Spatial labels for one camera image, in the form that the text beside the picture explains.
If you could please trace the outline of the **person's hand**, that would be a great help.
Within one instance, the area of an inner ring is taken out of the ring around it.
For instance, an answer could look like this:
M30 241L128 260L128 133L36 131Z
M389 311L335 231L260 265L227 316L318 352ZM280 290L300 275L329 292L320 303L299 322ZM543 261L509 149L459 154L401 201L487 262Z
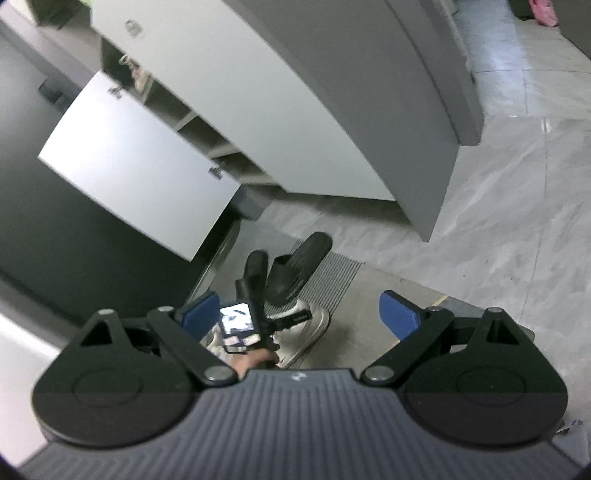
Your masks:
M279 361L276 353L267 349L257 349L245 354L233 355L230 360L230 367L235 370L239 379L245 378L249 370L262 368L267 364L276 365Z

